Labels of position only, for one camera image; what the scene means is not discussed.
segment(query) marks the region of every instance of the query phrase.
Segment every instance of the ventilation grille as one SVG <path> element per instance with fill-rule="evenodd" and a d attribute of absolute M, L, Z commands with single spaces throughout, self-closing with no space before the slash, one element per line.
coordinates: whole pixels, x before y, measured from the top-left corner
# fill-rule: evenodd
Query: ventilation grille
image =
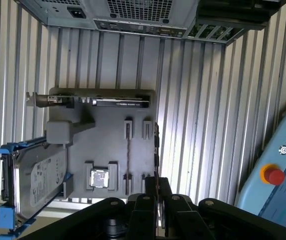
<path fill-rule="evenodd" d="M 107 0 L 112 14 L 120 18 L 156 21 L 168 19 L 173 0 Z"/>
<path fill-rule="evenodd" d="M 69 4 L 69 5 L 80 5 L 79 0 L 41 0 L 43 2 L 55 3 L 55 4 Z"/>

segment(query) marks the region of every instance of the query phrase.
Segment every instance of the screw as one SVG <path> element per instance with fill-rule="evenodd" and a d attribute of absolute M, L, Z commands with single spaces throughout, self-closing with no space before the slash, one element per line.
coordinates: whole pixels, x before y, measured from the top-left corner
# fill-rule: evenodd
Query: screw
<path fill-rule="evenodd" d="M 174 195 L 174 196 L 172 196 L 172 200 L 179 200 L 180 198 L 179 198 L 179 196 L 177 196 L 177 195 Z"/>
<path fill-rule="evenodd" d="M 207 206 L 212 206 L 212 205 L 214 205 L 214 202 L 213 201 L 206 201 L 205 204 Z"/>

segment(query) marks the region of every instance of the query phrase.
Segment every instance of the red emergency stop button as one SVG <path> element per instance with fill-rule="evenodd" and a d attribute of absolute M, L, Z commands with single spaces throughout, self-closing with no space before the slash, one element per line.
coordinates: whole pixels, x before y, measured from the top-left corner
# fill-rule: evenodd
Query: red emergency stop button
<path fill-rule="evenodd" d="M 270 166 L 265 170 L 264 177 L 270 184 L 279 186 L 284 182 L 286 175 L 279 168 Z"/>

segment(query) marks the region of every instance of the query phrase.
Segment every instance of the corrugated metal wall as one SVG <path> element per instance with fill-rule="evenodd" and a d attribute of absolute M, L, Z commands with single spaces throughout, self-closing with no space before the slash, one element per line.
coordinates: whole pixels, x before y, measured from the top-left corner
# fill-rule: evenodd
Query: corrugated metal wall
<path fill-rule="evenodd" d="M 25 92 L 153 89 L 162 176 L 193 201 L 233 203 L 286 111 L 286 6 L 232 45 L 45 28 L 0 0 L 0 145 L 42 135 Z"/>

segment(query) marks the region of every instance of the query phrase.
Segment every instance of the hard drive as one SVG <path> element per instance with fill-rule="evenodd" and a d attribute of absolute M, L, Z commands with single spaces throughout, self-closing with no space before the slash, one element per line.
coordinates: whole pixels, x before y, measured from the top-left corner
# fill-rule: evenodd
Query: hard drive
<path fill-rule="evenodd" d="M 4 222 L 16 229 L 38 214 L 62 191 L 67 169 L 66 149 L 62 145 L 38 142 L 17 150 L 0 149 L 3 160 L 2 199 L 14 209 L 15 221 Z"/>

